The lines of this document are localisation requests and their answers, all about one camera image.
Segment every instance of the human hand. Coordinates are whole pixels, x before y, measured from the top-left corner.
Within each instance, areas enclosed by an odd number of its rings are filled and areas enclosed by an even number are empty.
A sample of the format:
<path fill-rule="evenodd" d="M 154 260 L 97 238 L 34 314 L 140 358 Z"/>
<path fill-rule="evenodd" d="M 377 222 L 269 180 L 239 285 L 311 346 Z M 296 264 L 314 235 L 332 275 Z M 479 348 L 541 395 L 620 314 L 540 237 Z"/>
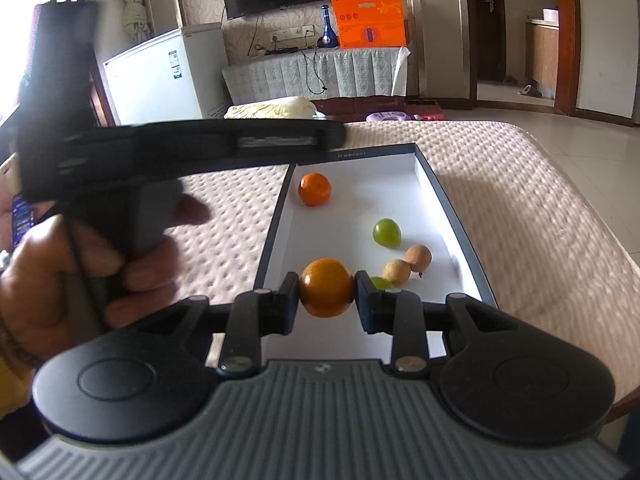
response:
<path fill-rule="evenodd" d="M 209 218 L 204 204 L 184 195 L 175 213 L 175 225 L 203 224 Z M 109 325 L 119 328 L 172 302 L 178 273 L 178 249 L 172 238 L 165 236 L 158 247 L 125 265 L 123 257 L 94 229 L 79 222 L 74 229 L 87 274 L 105 277 L 123 269 L 124 286 L 132 292 L 107 306 Z M 61 274 L 75 271 L 62 218 L 54 216 L 25 235 L 0 277 L 0 314 L 8 331 L 21 348 L 43 360 L 74 344 Z M 10 365 L 20 372 L 27 368 L 16 360 Z"/>

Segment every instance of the white wall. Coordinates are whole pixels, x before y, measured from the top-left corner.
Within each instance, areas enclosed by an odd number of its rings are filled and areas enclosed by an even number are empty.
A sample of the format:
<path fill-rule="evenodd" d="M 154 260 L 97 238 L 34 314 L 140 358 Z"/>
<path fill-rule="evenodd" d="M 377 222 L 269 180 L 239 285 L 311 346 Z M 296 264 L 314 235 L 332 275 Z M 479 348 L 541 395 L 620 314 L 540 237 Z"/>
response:
<path fill-rule="evenodd" d="M 580 0 L 578 108 L 630 118 L 638 76 L 638 0 Z"/>
<path fill-rule="evenodd" d="M 104 75 L 102 63 L 113 56 L 124 52 L 133 46 L 131 38 L 125 32 L 122 25 L 122 9 L 124 2 L 122 0 L 98 0 L 102 4 L 100 6 L 100 24 L 96 35 L 95 57 L 100 67 L 100 74 L 104 82 L 104 88 L 107 92 L 111 110 L 116 116 L 115 107 L 111 101 L 111 93 L 107 85 L 107 78 Z"/>
<path fill-rule="evenodd" d="M 420 0 L 428 97 L 469 97 L 467 16 L 461 0 Z"/>
<path fill-rule="evenodd" d="M 556 8 L 556 0 L 504 0 L 507 36 L 507 74 L 526 84 L 526 19 L 542 19 L 542 9 Z"/>

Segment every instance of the orange gift box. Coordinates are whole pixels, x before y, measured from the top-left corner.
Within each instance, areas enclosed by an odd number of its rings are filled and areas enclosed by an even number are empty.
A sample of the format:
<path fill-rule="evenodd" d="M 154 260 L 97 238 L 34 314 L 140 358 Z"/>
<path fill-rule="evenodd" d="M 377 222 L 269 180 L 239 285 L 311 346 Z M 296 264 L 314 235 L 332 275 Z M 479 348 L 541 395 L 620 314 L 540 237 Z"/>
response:
<path fill-rule="evenodd" d="M 331 0 L 342 48 L 406 46 L 402 0 Z"/>

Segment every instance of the yellow sleeve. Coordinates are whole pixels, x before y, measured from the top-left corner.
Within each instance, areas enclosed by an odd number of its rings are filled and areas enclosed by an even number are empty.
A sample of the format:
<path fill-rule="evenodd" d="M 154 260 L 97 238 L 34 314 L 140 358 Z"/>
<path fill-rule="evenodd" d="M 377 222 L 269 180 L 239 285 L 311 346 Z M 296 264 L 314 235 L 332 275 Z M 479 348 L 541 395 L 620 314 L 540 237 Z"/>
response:
<path fill-rule="evenodd" d="M 32 377 L 18 377 L 0 356 L 0 418 L 29 402 Z"/>

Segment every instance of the blue bottle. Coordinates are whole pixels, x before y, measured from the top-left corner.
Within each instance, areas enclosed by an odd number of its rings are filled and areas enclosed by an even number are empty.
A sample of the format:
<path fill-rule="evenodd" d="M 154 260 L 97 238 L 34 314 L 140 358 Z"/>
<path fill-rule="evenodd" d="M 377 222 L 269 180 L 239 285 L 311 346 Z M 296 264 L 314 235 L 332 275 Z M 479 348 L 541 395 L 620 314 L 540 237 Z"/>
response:
<path fill-rule="evenodd" d="M 331 21 L 329 20 L 329 6 L 323 5 L 322 18 L 324 19 L 324 33 L 318 40 L 318 48 L 333 48 L 340 46 L 338 36 L 335 35 L 334 30 L 331 28 Z"/>

